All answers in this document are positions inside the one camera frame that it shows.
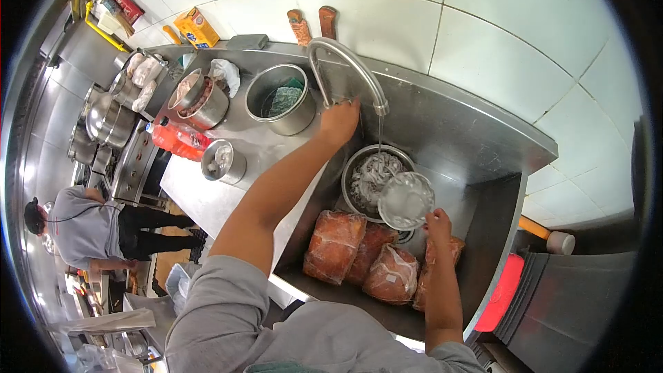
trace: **black cap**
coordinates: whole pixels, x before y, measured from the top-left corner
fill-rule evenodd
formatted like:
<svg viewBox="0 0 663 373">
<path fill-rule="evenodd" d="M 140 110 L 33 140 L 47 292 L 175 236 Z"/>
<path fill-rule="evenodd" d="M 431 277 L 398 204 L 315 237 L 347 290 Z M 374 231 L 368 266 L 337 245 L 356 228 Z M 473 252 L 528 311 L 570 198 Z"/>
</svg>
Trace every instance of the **black cap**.
<svg viewBox="0 0 663 373">
<path fill-rule="evenodd" d="M 44 217 L 42 216 L 37 203 L 37 197 L 33 197 L 32 201 L 25 205 L 23 219 L 25 220 L 25 226 L 28 227 L 30 232 L 35 235 L 40 235 L 44 233 L 46 222 L 44 221 Z"/>
</svg>

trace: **person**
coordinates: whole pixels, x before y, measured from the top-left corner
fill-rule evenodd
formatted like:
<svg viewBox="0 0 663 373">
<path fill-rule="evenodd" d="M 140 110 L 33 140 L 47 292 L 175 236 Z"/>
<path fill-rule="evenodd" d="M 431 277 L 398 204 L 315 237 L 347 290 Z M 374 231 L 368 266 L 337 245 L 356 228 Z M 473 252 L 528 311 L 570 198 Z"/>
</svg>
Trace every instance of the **person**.
<svg viewBox="0 0 663 373">
<path fill-rule="evenodd" d="M 33 234 L 50 234 L 63 261 L 86 271 L 133 269 L 138 261 L 149 261 L 150 254 L 203 245 L 195 236 L 164 236 L 142 230 L 193 227 L 194 221 L 187 216 L 106 202 L 97 189 L 82 185 L 62 189 L 50 213 L 35 197 L 25 205 L 23 217 Z"/>
<path fill-rule="evenodd" d="M 409 349 L 365 311 L 308 302 L 263 328 L 273 233 L 322 166 L 352 137 L 359 99 L 325 110 L 319 131 L 266 170 L 246 192 L 190 282 L 166 336 L 171 372 L 483 372 L 463 344 L 460 293 L 448 248 L 451 222 L 426 216 L 436 263 L 426 296 L 426 352 Z"/>
</svg>

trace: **yellow box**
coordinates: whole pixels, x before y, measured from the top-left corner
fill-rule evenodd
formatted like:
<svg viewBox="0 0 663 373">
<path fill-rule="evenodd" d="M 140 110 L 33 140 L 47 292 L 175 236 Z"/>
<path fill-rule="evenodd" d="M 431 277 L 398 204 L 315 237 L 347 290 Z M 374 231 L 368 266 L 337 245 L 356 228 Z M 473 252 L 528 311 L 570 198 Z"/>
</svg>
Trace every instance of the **yellow box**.
<svg viewBox="0 0 663 373">
<path fill-rule="evenodd" d="M 197 8 L 182 13 L 173 24 L 196 49 L 211 48 L 219 42 L 219 35 Z"/>
</svg>

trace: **black pants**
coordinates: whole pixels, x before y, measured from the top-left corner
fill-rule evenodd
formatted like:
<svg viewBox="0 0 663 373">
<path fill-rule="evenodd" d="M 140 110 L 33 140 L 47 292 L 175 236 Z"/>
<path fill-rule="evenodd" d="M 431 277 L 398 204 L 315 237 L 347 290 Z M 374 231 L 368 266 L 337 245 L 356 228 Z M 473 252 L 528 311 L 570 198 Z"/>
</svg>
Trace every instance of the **black pants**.
<svg viewBox="0 0 663 373">
<path fill-rule="evenodd" d="M 149 261 L 158 252 L 193 249 L 202 245 L 195 236 L 166 236 L 142 229 L 194 226 L 188 216 L 125 205 L 118 215 L 120 250 L 126 259 Z"/>
</svg>

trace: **hand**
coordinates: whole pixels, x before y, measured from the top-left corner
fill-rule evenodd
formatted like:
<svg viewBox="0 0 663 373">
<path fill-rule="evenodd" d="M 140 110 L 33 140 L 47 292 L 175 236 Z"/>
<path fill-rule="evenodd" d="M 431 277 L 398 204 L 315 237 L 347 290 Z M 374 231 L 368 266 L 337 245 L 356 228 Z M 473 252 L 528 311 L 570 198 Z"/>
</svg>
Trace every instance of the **hand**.
<svg viewBox="0 0 663 373">
<path fill-rule="evenodd" d="M 357 97 L 352 103 L 344 101 L 326 109 L 322 112 L 319 135 L 340 148 L 355 133 L 359 122 L 360 106 L 361 103 Z"/>
<path fill-rule="evenodd" d="M 424 231 L 435 245 L 447 245 L 451 242 L 452 221 L 444 210 L 437 208 L 431 213 L 426 213 Z"/>
<path fill-rule="evenodd" d="M 136 269 L 138 267 L 138 260 L 126 260 L 125 265 L 127 269 Z"/>
</svg>

